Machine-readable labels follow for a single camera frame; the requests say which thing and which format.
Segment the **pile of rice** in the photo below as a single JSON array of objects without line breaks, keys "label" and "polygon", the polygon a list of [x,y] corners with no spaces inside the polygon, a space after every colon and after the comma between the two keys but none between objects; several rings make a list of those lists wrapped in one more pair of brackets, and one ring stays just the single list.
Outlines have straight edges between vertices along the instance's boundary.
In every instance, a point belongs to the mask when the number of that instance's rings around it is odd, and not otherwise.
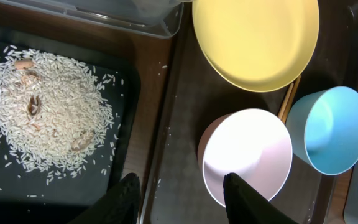
[{"label": "pile of rice", "polygon": [[115,158],[124,97],[117,72],[74,58],[0,45],[0,143],[26,172],[46,173],[46,182],[78,177],[109,149]]}]

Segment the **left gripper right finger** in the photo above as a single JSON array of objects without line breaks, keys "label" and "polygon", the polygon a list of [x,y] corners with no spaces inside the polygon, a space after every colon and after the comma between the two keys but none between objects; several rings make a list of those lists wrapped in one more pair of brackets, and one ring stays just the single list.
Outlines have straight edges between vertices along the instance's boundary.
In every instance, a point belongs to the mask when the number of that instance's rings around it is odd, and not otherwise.
[{"label": "left gripper right finger", "polygon": [[224,176],[223,190],[229,224],[296,224],[236,173]]}]

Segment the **pink bowl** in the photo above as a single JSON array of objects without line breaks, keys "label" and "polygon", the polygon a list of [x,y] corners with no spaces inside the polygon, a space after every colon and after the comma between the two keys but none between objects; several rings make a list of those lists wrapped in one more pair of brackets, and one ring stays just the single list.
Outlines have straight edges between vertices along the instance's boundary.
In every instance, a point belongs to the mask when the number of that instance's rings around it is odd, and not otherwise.
[{"label": "pink bowl", "polygon": [[224,207],[223,180],[231,172],[272,200],[287,181],[293,149],[276,115],[249,108],[213,121],[200,138],[197,160],[207,191]]}]

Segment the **blue bowl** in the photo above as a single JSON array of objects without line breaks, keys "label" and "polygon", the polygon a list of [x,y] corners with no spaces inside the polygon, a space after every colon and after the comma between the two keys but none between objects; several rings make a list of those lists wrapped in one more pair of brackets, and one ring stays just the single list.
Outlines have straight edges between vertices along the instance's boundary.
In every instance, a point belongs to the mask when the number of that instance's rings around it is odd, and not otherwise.
[{"label": "blue bowl", "polygon": [[352,88],[302,97],[285,125],[293,153],[321,174],[342,174],[358,161],[358,92]]}]

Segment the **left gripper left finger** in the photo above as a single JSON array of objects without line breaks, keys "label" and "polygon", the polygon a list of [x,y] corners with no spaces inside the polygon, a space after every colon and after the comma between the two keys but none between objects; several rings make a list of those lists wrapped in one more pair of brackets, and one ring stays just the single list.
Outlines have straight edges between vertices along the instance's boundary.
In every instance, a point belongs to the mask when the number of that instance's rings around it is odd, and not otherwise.
[{"label": "left gripper left finger", "polygon": [[68,224],[136,224],[140,200],[139,177],[129,173]]}]

